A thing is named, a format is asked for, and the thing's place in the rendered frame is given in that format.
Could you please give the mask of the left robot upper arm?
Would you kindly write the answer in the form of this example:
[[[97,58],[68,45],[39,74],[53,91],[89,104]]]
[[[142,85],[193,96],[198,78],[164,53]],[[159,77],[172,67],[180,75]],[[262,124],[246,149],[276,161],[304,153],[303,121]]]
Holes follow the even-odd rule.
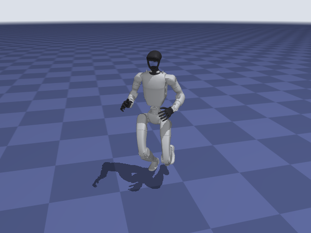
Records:
[[[183,94],[183,92],[179,83],[177,82],[177,78],[174,75],[166,74],[165,80],[167,85],[170,85],[174,90],[174,92],[177,94],[175,96],[175,99],[179,99],[181,97],[181,94]]]

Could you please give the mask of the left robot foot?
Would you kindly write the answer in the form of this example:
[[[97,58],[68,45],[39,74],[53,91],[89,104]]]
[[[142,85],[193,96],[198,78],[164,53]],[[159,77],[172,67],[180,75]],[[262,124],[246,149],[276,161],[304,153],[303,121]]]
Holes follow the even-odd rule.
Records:
[[[174,146],[170,145],[170,148],[172,148],[172,162],[171,162],[171,165],[172,165],[175,161]]]

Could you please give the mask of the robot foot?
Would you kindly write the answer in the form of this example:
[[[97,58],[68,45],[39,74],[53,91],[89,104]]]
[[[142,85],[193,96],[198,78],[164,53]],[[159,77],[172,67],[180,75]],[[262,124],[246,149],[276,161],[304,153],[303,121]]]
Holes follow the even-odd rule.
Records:
[[[172,148],[172,162],[171,162],[171,165],[172,165],[175,161],[174,146],[170,145],[170,148]]]
[[[148,168],[149,171],[154,171],[157,168],[157,165],[159,164],[159,159],[157,158],[157,161],[152,162]]]

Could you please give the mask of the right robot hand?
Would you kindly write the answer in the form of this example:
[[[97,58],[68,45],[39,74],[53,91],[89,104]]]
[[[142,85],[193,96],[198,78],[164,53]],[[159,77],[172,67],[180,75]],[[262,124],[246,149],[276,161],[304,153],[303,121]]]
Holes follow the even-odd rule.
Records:
[[[125,108],[129,108],[131,106],[131,103],[133,103],[132,101],[130,101],[129,99],[125,100],[120,108],[121,111],[124,112]],[[124,109],[124,110],[122,110]]]

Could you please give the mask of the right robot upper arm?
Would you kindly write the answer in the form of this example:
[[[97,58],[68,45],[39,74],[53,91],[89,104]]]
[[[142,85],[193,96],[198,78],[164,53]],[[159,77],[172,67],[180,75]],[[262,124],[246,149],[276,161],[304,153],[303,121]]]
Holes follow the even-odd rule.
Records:
[[[144,72],[140,72],[140,73],[138,73],[138,74],[134,77],[131,95],[134,95],[134,96],[135,96],[135,99],[136,99],[137,96],[138,96],[137,91],[138,91],[138,89],[139,89],[139,87],[140,87],[140,84],[141,84],[141,82],[142,82],[143,73],[144,73]]]

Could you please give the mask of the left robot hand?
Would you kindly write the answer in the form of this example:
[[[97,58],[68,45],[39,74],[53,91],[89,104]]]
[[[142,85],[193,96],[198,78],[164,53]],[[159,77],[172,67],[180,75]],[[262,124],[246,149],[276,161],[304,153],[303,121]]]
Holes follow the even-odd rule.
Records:
[[[170,116],[171,116],[171,114],[173,114],[174,112],[173,112],[173,109],[171,108],[171,107],[169,107],[169,108],[166,108],[166,107],[161,107],[160,109],[165,109],[164,111],[161,111],[161,112],[159,112],[158,114],[160,114],[160,113],[163,113],[163,112],[165,112],[165,113],[163,113],[162,115],[160,115],[159,117],[161,117],[161,116],[163,116],[163,115],[165,115],[164,117],[162,117],[161,119],[163,119],[163,118],[165,118],[165,117],[167,117],[166,119],[164,119],[164,120],[162,120],[162,121],[165,121],[165,120],[167,120]]]

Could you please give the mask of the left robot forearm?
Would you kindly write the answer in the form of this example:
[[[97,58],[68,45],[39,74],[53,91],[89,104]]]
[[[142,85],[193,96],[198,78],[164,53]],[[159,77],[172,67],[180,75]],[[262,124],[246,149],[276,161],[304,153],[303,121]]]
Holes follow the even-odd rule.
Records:
[[[173,109],[173,112],[178,111],[178,108],[184,103],[185,95],[181,94],[181,97],[179,99],[176,99],[174,104],[171,106]]]

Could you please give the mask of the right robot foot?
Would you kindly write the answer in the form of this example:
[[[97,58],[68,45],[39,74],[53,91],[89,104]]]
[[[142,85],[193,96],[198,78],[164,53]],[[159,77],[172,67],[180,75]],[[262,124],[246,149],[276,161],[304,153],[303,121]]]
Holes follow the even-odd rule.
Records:
[[[152,162],[148,168],[149,171],[154,171],[157,168],[157,165],[159,164],[159,159],[157,158],[157,161]]]

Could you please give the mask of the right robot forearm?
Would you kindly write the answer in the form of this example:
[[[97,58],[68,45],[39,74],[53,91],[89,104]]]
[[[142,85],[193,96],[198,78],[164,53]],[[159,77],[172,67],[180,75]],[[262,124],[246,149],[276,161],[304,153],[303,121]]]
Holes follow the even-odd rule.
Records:
[[[133,104],[134,104],[134,101],[135,101],[135,96],[134,96],[134,95],[131,95],[131,91],[130,91],[130,93],[129,93],[128,99],[129,99],[130,101],[133,102],[133,103],[131,103],[131,106],[130,106],[130,108],[132,108],[132,106],[133,106]]]

